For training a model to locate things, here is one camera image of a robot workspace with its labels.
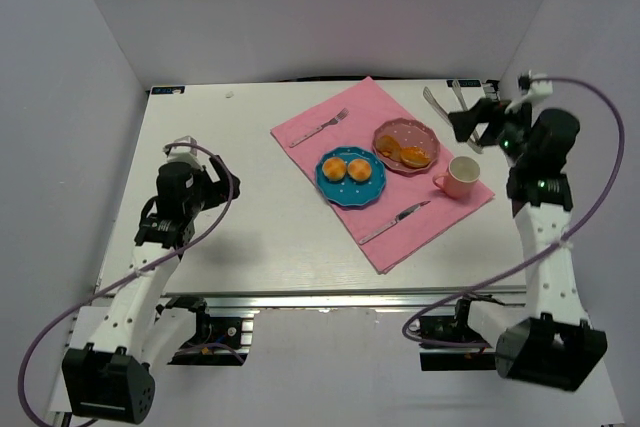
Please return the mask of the metal tongs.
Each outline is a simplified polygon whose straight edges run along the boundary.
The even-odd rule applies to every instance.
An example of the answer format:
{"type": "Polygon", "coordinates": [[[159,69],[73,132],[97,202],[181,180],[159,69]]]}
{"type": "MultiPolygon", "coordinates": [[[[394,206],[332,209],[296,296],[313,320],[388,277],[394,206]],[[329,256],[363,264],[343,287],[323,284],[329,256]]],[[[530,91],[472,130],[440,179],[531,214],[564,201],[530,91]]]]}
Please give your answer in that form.
{"type": "MultiPolygon", "coordinates": [[[[422,95],[424,100],[438,113],[438,115],[444,120],[444,122],[451,127],[452,124],[448,118],[448,112],[444,109],[444,107],[436,100],[433,93],[429,89],[428,86],[425,86],[422,91],[422,95]]],[[[479,146],[474,140],[469,139],[467,141],[467,145],[476,153],[482,154],[483,149],[479,146]]]]}

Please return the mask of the round bread bun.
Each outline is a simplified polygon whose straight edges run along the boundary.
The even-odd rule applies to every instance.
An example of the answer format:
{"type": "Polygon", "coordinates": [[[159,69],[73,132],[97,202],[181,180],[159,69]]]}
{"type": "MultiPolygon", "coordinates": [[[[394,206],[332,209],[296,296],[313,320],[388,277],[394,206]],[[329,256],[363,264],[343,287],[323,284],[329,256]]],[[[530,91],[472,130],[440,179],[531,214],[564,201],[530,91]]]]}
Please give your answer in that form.
{"type": "Polygon", "coordinates": [[[363,158],[355,158],[347,165],[349,177],[357,183],[368,181],[372,175],[371,164],[363,158]]]}
{"type": "Polygon", "coordinates": [[[322,173],[330,182],[339,182],[347,174],[347,164],[340,157],[331,157],[322,164],[322,173]]]}

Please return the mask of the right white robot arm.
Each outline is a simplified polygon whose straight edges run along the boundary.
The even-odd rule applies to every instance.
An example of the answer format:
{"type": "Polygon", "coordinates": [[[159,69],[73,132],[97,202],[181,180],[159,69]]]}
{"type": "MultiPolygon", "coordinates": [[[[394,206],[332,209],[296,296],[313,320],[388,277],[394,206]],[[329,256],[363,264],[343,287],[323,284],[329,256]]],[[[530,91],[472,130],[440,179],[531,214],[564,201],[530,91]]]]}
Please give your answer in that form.
{"type": "Polygon", "coordinates": [[[454,319],[492,349],[500,377],[574,392],[608,347],[579,298],[567,237],[573,199],[563,169],[580,123],[560,108],[532,114],[553,92],[546,76],[526,74],[518,85],[516,100],[480,100],[448,118],[459,142],[485,125],[479,145],[499,147],[510,162],[506,193],[527,264],[525,305],[466,294],[454,319]]]}

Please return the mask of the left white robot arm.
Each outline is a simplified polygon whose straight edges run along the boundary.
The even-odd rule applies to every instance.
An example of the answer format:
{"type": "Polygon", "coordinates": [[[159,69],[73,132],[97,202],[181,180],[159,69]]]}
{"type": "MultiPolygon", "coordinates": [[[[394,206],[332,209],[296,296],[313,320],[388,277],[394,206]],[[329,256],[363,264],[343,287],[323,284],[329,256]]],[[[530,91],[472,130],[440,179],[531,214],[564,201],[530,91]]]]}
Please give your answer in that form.
{"type": "Polygon", "coordinates": [[[203,240],[199,214],[239,195],[240,181],[222,160],[182,137],[163,149],[156,193],[141,210],[126,276],[85,345],[69,349],[62,374],[73,415],[138,425],[148,416],[160,371],[187,342],[200,339],[205,302],[174,298],[160,307],[166,284],[187,249],[203,240]]]}

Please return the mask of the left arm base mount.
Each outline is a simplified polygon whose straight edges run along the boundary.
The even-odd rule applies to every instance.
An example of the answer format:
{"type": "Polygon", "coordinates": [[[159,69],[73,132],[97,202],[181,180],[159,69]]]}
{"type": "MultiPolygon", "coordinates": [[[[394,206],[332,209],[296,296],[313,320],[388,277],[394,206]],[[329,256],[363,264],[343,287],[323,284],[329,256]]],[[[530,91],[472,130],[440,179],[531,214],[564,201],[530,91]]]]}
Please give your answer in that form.
{"type": "Polygon", "coordinates": [[[194,334],[173,355],[170,365],[175,366],[237,366],[248,356],[249,341],[243,340],[249,330],[245,327],[248,318],[239,315],[217,315],[209,311],[202,297],[171,297],[166,304],[155,307],[158,321],[165,312],[176,309],[188,310],[196,315],[194,334]]]}

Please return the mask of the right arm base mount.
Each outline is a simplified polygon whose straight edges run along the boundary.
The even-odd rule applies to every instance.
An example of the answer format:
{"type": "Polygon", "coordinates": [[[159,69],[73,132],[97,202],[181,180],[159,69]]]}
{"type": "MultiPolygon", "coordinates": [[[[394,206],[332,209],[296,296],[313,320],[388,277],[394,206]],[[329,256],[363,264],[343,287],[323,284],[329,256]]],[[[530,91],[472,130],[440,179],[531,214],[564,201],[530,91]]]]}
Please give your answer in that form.
{"type": "Polygon", "coordinates": [[[506,306],[491,294],[468,294],[456,301],[451,315],[423,315],[410,324],[408,333],[420,340],[423,372],[496,370],[494,350],[468,326],[473,302],[506,306]]]}

